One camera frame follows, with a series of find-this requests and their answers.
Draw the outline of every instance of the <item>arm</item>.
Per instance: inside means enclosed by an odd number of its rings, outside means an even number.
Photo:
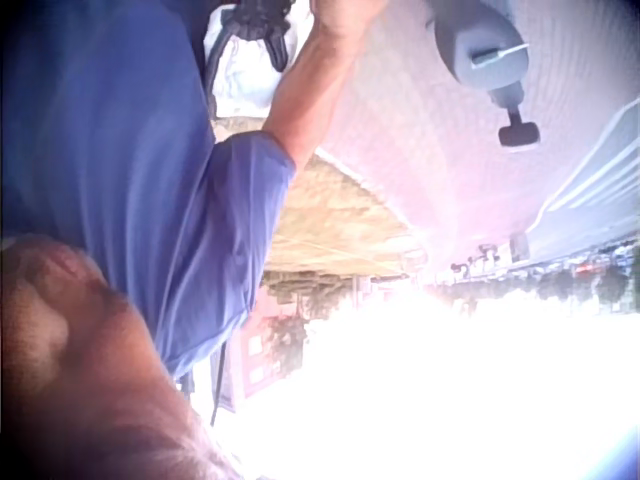
[[[316,20],[311,35],[280,83],[263,127],[298,171],[326,135],[369,25],[385,4],[386,0],[317,0],[313,4]]]

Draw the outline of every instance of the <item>blue t-shirt sleeve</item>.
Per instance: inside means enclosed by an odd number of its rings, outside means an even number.
[[[295,168],[262,132],[217,144],[189,214],[159,340],[180,375],[227,340],[255,305]]]

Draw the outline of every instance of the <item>black strap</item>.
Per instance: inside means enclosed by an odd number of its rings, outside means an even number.
[[[291,27],[286,17],[293,3],[295,0],[241,0],[233,9],[222,12],[222,31],[213,44],[205,68],[205,88],[211,119],[217,118],[213,83],[220,58],[231,37],[236,36],[249,42],[264,40],[273,68],[279,73],[287,68],[289,53],[284,36]]]
[[[211,414],[211,428],[216,423],[216,416],[218,415],[218,406],[220,405],[220,392],[222,391],[222,375],[224,374],[224,357],[227,353],[227,342],[220,347],[220,357],[218,359],[218,377],[216,378],[216,390],[213,401],[213,413]]]

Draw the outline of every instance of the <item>building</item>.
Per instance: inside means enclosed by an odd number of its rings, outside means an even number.
[[[267,326],[274,318],[289,317],[295,313],[294,303],[278,305],[276,298],[269,296],[266,288],[260,289],[256,308],[246,325],[227,342],[220,392],[222,408],[236,412],[247,399],[280,380],[280,372],[277,366],[274,368],[272,365],[266,349]],[[218,352],[211,356],[211,384],[214,390],[219,362]]]

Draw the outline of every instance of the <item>man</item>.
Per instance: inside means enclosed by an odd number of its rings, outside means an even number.
[[[221,144],[159,1],[35,1],[10,25],[3,436],[39,474],[233,478],[171,378],[253,308],[289,182],[384,4],[314,2],[262,132]]]

